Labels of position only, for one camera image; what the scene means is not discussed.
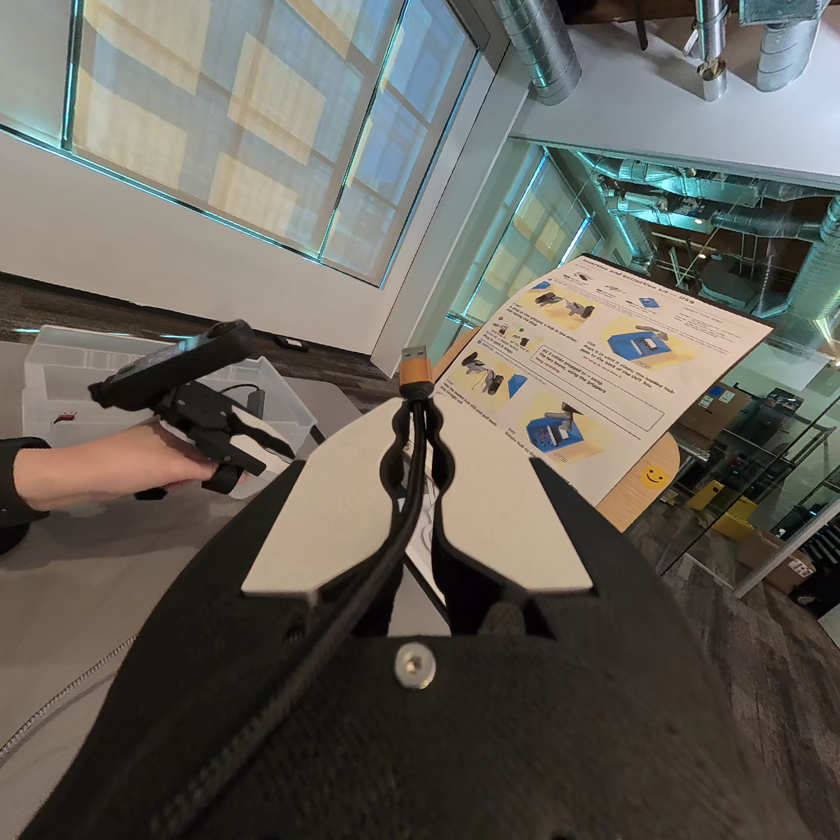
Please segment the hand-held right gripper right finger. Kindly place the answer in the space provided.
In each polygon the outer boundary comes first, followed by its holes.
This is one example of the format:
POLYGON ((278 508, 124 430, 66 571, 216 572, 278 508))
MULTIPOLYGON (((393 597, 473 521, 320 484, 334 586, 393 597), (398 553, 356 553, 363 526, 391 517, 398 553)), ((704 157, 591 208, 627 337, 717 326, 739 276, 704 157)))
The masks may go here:
POLYGON ((430 564, 444 599, 467 570, 514 592, 590 592, 592 578, 524 449, 449 396, 436 395, 434 410, 430 564))

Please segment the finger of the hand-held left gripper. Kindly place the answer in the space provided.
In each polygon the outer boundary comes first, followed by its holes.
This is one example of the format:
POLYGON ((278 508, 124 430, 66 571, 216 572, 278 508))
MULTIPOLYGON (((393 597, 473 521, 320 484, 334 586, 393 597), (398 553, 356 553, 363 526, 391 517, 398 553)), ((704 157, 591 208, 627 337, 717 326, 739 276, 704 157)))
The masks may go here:
POLYGON ((239 448, 240 438, 252 438, 263 448, 289 459, 295 452, 288 441, 267 422, 249 413, 242 406, 232 406, 231 444, 239 448))
POLYGON ((239 449, 265 467, 262 475, 279 475, 285 471, 292 461, 292 458, 277 455, 273 451, 263 448, 252 438, 240 438, 239 449))

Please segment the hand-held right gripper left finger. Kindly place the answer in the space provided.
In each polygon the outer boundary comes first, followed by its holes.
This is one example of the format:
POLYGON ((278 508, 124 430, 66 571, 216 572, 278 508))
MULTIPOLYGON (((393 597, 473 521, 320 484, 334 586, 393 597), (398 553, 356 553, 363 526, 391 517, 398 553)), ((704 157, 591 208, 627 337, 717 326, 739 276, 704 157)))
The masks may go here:
POLYGON ((341 428, 309 457, 241 586, 314 603, 324 585, 368 560, 400 508, 411 411, 393 398, 341 428))

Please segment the person's left forearm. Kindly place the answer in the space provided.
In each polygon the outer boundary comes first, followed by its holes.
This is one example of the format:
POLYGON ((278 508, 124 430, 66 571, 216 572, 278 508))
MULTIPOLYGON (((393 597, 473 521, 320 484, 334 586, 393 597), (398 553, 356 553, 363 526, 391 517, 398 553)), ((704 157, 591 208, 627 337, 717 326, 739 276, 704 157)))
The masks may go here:
POLYGON ((39 437, 16 437, 1 440, 1 555, 16 548, 27 536, 32 523, 49 516, 48 511, 33 509, 19 496, 14 481, 14 462, 21 450, 50 449, 39 437))

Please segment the person's left hand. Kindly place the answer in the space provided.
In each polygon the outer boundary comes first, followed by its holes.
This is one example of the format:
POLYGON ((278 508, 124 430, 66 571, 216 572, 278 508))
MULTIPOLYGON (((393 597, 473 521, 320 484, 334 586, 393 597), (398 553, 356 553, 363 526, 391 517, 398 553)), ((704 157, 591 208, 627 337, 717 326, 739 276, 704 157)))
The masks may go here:
POLYGON ((31 508, 54 511, 203 482, 218 466, 159 422, 148 422, 88 444, 22 449, 12 476, 31 508))

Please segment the black adapter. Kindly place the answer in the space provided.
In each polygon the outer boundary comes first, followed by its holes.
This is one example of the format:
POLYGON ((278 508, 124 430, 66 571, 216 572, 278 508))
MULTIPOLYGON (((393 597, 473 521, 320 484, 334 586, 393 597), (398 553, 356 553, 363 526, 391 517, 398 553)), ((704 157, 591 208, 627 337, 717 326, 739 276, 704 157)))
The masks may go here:
POLYGON ((266 405, 266 391, 254 383, 236 383, 221 389, 219 393, 242 392, 245 389, 246 394, 245 407, 252 415, 263 418, 266 405))

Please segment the wooden board with smiley sticker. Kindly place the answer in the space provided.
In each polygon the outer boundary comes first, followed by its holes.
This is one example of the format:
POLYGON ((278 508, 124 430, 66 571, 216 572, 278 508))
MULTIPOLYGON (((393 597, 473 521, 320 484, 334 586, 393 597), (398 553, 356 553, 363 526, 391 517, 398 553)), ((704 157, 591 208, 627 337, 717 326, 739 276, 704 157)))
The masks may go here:
MULTIPOLYGON (((469 336, 462 339, 460 344, 457 344, 442 361, 433 367, 433 383, 436 385, 434 396, 449 396, 449 394, 439 391, 438 388, 445 383, 444 375, 446 371, 452 363, 456 362, 456 358, 466 347, 468 340, 469 336)), ((583 440, 576 440, 573 444, 562 444, 560 452, 563 457, 568 458, 567 451, 569 448, 583 447, 587 451, 584 453, 582 461, 573 465, 570 473, 563 473, 560 477, 582 480, 581 488, 584 490, 604 489, 606 480, 617 476, 618 467, 628 465, 627 458, 636 452, 637 447, 644 442, 643 439, 634 434, 620 433, 616 435, 615 439, 607 441, 606 438, 615 435, 613 431, 603 431, 605 426, 613 425, 613 421, 609 417, 604 417, 599 409, 585 405, 584 399, 575 395, 570 388, 564 386, 555 388, 551 384, 546 384, 542 389, 533 390, 534 382, 535 377, 528 374, 528 382, 524 388, 526 391, 525 397, 517 396, 512 400, 515 403, 514 413, 521 411, 522 406, 537 405, 546 408, 549 404, 552 404, 555 407, 560 407, 564 396, 574 406, 582 407, 584 415, 587 416, 587 420, 584 422, 586 429, 581 433, 583 440), (596 448, 597 452, 589 451, 590 447, 596 448)), ((491 417, 485 417, 481 411, 478 411, 478 414, 488 420, 492 426, 498 428, 505 438, 524 449, 529 457, 535 457, 537 466, 547 466, 549 468, 549 478, 558 478, 554 470, 554 467, 560 464, 557 458, 552 455, 545 458, 543 452, 530 443, 527 434, 524 435, 522 446, 520 446, 519 433, 524 432, 526 427, 518 424, 517 417, 512 419, 513 425, 509 424, 507 416, 504 416, 500 423, 496 424, 491 417)), ((630 468, 625 477, 618 481, 604 499, 595 506, 595 509, 617 531, 625 531, 668 487, 678 466, 679 452, 676 442, 669 433, 665 433, 647 453, 641 455, 636 465, 630 468)))

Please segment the clear plastic bin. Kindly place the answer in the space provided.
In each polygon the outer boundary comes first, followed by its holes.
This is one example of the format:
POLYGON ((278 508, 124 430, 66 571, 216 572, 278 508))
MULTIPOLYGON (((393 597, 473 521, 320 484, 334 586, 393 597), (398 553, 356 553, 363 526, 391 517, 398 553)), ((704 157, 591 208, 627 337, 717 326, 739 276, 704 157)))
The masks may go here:
MULTIPOLYGON (((24 363, 23 432, 52 448, 82 445, 141 423, 149 412, 102 409, 92 401, 89 384, 164 347, 158 340, 45 325, 24 363)), ((296 453, 309 439, 317 419, 265 357, 229 365, 200 382, 242 406, 254 388, 265 392, 262 419, 282 434, 296 453)))

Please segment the printed instruction sheet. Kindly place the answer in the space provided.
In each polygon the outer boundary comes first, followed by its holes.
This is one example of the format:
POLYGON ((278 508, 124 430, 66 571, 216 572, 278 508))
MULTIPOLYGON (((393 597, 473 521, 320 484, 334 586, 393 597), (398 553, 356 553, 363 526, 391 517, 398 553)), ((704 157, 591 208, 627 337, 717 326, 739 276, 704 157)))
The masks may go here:
POLYGON ((438 390, 603 497, 773 330, 587 254, 502 303, 438 390))

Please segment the yellow bin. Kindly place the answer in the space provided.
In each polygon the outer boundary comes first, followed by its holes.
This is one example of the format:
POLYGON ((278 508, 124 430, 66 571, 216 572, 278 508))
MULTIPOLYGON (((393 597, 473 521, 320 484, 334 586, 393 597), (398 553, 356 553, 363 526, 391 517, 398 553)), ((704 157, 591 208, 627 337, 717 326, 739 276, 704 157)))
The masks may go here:
POLYGON ((712 479, 699 488, 688 498, 686 506, 706 515, 708 527, 736 543, 743 542, 755 531, 750 518, 759 503, 719 480, 712 479))

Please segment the narrow window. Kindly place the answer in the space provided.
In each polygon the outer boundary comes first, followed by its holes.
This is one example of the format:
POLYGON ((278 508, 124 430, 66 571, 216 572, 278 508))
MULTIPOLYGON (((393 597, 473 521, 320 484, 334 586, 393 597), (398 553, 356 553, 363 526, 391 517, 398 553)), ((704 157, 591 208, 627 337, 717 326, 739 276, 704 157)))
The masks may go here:
POLYGON ((534 278, 583 253, 597 254, 606 243, 595 211, 547 148, 529 143, 520 149, 524 159, 463 271, 447 327, 480 326, 534 278))

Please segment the large window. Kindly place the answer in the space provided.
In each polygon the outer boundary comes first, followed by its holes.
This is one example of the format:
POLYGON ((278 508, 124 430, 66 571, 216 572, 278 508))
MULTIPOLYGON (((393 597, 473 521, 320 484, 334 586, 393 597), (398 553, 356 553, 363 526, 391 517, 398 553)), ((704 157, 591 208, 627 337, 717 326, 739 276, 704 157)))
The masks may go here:
POLYGON ((443 1, 74 2, 73 154, 381 287, 479 55, 443 1))

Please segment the silver pipe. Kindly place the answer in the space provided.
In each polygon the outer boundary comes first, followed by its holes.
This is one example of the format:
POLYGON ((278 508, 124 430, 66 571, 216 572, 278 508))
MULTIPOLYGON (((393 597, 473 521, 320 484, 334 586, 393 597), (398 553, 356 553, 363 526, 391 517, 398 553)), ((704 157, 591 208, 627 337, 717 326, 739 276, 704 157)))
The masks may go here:
POLYGON ((726 47, 728 3, 695 1, 696 32, 701 62, 697 68, 702 95, 706 102, 719 100, 728 87, 726 47))

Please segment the silver ribbed air duct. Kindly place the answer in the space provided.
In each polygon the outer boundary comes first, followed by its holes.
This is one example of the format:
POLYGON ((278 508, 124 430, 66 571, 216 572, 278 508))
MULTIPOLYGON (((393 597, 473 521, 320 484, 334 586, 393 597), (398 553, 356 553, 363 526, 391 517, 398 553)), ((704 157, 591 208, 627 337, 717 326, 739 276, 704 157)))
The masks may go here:
POLYGON ((582 68, 556 1, 492 1, 510 42, 528 71, 536 98, 547 107, 566 100, 582 68))
POLYGON ((829 1, 740 1, 741 26, 763 27, 756 87, 775 92, 802 75, 829 1))

